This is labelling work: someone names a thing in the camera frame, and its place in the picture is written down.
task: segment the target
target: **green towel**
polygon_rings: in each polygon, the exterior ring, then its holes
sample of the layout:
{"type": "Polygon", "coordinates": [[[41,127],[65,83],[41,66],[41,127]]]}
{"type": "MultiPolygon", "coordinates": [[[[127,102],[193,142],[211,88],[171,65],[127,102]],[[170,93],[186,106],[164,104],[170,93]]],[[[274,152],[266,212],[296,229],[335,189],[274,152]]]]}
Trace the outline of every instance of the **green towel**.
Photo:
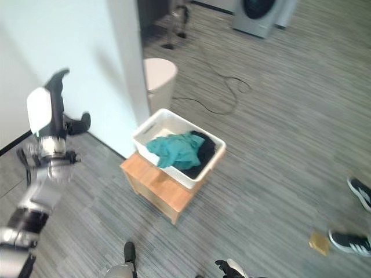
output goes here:
{"type": "Polygon", "coordinates": [[[147,149],[160,157],[157,166],[174,166],[178,170],[188,170],[201,163],[197,157],[199,147],[205,139],[190,132],[157,137],[146,144],[147,149]]]}

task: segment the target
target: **white laundry basket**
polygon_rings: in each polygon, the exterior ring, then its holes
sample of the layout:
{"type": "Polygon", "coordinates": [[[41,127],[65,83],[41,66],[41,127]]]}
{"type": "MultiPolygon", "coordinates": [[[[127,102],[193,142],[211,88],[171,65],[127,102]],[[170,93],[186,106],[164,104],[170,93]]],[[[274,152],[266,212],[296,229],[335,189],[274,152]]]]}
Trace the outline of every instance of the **white laundry basket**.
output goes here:
{"type": "Polygon", "coordinates": [[[210,169],[214,168],[217,161],[222,157],[225,152],[225,142],[222,139],[217,138],[206,130],[203,130],[167,109],[160,109],[133,133],[133,141],[140,155],[154,165],[157,165],[159,157],[147,150],[146,143],[159,136],[182,134],[192,130],[202,132],[209,136],[209,138],[215,143],[215,154],[209,163],[206,164],[195,179],[183,174],[173,166],[162,169],[179,183],[183,184],[188,189],[192,189],[197,182],[203,179],[210,169]]]}

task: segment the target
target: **power cord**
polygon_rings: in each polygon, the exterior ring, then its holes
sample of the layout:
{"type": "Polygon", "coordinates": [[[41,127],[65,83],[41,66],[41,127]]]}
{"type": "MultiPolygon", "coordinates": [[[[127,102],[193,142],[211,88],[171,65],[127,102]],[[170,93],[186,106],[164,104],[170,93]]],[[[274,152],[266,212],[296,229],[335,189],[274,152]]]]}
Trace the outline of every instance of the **power cord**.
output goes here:
{"type": "Polygon", "coordinates": [[[237,80],[238,81],[238,90],[240,93],[247,93],[248,91],[242,91],[241,90],[241,83],[246,85],[247,88],[249,88],[249,91],[252,90],[250,84],[248,84],[246,81],[242,80],[241,78],[238,78],[238,77],[235,77],[235,76],[229,76],[229,75],[223,75],[219,72],[217,72],[213,66],[211,65],[211,63],[209,62],[208,60],[208,55],[206,54],[204,48],[202,47],[201,44],[199,44],[199,48],[201,49],[201,52],[204,56],[204,59],[203,61],[205,62],[205,64],[210,68],[210,70],[212,72],[214,72],[215,75],[219,76],[222,78],[223,80],[223,83],[225,84],[225,86],[227,87],[227,89],[231,92],[232,96],[233,96],[233,100],[234,100],[234,103],[231,107],[231,109],[229,109],[228,111],[225,111],[225,112],[219,112],[219,111],[214,111],[210,108],[208,108],[205,104],[203,104],[201,101],[199,100],[196,100],[194,98],[190,98],[190,97],[173,97],[174,100],[191,100],[191,101],[195,101],[196,103],[198,104],[201,104],[201,106],[204,107],[204,109],[208,110],[209,112],[213,113],[213,114],[217,114],[217,115],[231,115],[233,114],[233,112],[235,111],[239,101],[238,101],[238,96],[237,94],[233,91],[233,89],[231,88],[231,86],[228,84],[228,80],[237,80]]]}

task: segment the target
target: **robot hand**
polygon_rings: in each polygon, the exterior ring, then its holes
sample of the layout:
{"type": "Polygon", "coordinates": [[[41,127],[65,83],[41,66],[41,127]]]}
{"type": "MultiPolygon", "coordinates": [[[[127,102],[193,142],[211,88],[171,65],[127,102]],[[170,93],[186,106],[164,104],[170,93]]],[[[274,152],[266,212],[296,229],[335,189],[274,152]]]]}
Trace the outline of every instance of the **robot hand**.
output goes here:
{"type": "Polygon", "coordinates": [[[215,264],[224,272],[223,278],[248,278],[243,269],[232,259],[218,260],[215,264]]]}

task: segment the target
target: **baseboard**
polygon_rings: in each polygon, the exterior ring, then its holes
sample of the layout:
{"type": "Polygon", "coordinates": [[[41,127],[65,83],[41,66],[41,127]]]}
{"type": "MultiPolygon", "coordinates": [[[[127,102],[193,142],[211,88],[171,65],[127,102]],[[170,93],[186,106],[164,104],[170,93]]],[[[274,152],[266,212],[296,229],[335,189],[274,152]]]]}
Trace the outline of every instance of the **baseboard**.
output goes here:
{"type": "Polygon", "coordinates": [[[202,2],[191,1],[191,3],[196,4],[198,6],[201,6],[201,7],[204,7],[204,8],[208,8],[210,10],[216,10],[216,11],[222,12],[222,13],[233,14],[233,12],[231,12],[230,10],[224,10],[222,8],[218,8],[218,7],[215,7],[215,6],[212,6],[212,5],[209,5],[209,4],[205,4],[205,3],[202,3],[202,2]]]}
{"type": "MultiPolygon", "coordinates": [[[[113,151],[116,155],[118,155],[120,158],[122,158],[123,160],[125,160],[126,158],[122,155],[120,155],[117,151],[115,151],[114,149],[112,149],[110,146],[108,146],[106,143],[100,141],[97,137],[95,137],[94,135],[92,135],[90,132],[88,132],[88,134],[90,136],[92,136],[95,140],[97,140],[99,143],[101,143],[102,145],[105,145],[108,149],[110,149],[111,151],[113,151]]],[[[29,130],[28,132],[22,134],[20,137],[18,137],[17,139],[15,139],[14,141],[12,141],[11,143],[9,143],[8,145],[6,145],[4,148],[0,149],[0,156],[2,156],[3,154],[5,154],[8,150],[12,149],[13,147],[15,147],[16,145],[18,145],[19,143],[21,143],[23,140],[25,140],[28,136],[32,135],[32,132],[29,130]]]]}
{"type": "Polygon", "coordinates": [[[15,139],[10,144],[6,145],[4,148],[0,149],[0,156],[2,156],[8,150],[12,149],[13,147],[15,147],[16,145],[18,145],[19,143],[21,143],[24,139],[26,139],[31,134],[32,134],[32,132],[29,130],[28,132],[24,133],[23,135],[21,135],[20,137],[18,137],[17,139],[15,139]]]}

